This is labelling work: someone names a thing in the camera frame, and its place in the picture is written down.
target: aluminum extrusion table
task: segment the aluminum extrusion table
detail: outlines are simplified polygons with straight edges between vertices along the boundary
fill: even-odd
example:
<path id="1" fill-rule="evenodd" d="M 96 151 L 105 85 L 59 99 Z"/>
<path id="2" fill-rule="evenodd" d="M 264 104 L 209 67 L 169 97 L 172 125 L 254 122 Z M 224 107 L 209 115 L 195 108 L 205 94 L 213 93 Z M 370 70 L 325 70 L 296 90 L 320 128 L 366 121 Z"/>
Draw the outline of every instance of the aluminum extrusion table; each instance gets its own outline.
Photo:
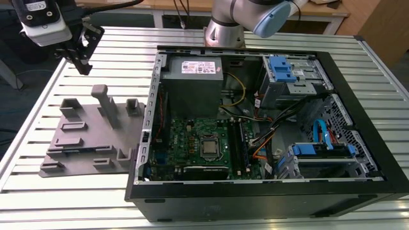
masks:
<path id="1" fill-rule="evenodd" d="M 96 104 L 93 84 L 117 103 L 147 102 L 157 45 L 201 46 L 203 31 L 107 27 L 89 76 L 64 60 L 0 163 L 0 229 L 408 229 L 409 197 L 380 202 L 338 218 L 149 223 L 124 201 L 127 174 L 41 178 L 37 175 L 59 123 L 63 98 Z M 352 36 L 245 34 L 248 48 L 330 52 L 388 147 L 409 173 L 409 95 L 365 42 Z"/>

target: open computer tower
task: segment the open computer tower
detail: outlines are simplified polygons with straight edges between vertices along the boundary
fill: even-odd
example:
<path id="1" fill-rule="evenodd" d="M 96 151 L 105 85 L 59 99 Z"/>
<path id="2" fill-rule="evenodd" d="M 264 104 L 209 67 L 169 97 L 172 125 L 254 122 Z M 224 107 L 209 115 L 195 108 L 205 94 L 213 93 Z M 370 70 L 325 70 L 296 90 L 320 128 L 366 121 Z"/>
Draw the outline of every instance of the open computer tower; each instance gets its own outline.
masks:
<path id="1" fill-rule="evenodd" d="M 149 221 L 332 217 L 408 194 L 329 53 L 157 49 L 125 192 Z"/>

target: green circuit board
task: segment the green circuit board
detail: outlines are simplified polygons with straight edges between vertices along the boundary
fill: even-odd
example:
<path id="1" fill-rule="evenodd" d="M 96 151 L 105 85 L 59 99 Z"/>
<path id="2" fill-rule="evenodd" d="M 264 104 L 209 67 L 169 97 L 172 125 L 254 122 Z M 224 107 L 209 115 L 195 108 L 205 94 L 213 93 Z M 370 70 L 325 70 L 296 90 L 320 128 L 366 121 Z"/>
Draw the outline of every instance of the green circuit board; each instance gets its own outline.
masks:
<path id="1" fill-rule="evenodd" d="M 229 168 L 229 179 L 260 179 L 260 165 L 248 165 L 249 170 L 241 175 L 233 171 L 231 156 L 229 120 L 217 119 L 173 119 L 171 125 L 169 148 L 167 153 L 152 154 L 153 174 L 161 174 L 161 179 L 172 180 L 171 166 L 224 166 Z M 242 134 L 246 141 L 253 138 L 250 121 L 241 121 Z M 217 146 L 219 154 L 204 157 L 204 142 Z"/>

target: cpu socket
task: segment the cpu socket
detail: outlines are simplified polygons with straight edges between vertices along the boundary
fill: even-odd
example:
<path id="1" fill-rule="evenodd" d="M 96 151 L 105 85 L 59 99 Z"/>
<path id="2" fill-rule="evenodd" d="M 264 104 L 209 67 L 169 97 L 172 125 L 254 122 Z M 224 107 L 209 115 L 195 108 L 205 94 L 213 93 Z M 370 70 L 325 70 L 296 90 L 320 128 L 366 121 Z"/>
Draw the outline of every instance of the cpu socket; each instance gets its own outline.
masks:
<path id="1" fill-rule="evenodd" d="M 219 138 L 215 135 L 208 135 L 200 138 L 201 148 L 200 156 L 207 161 L 213 161 L 220 157 Z"/>

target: white table leg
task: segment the white table leg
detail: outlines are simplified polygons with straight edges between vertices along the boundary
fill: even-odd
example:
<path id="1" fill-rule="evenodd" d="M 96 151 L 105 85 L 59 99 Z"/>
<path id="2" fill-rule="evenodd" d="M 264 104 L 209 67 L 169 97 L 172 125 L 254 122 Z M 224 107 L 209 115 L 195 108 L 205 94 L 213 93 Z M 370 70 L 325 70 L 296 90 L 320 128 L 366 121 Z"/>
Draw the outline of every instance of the white table leg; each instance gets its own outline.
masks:
<path id="1" fill-rule="evenodd" d="M 164 15 L 164 11 L 153 10 L 152 15 L 153 15 L 155 28 L 164 28 L 164 21 L 161 18 Z"/>
<path id="2" fill-rule="evenodd" d="M 324 35 L 334 35 L 337 33 L 342 21 L 344 17 L 334 17 L 325 28 Z"/>
<path id="3" fill-rule="evenodd" d="M 0 76 L 5 79 L 13 89 L 21 89 L 23 82 L 19 80 L 17 76 L 0 60 Z"/>

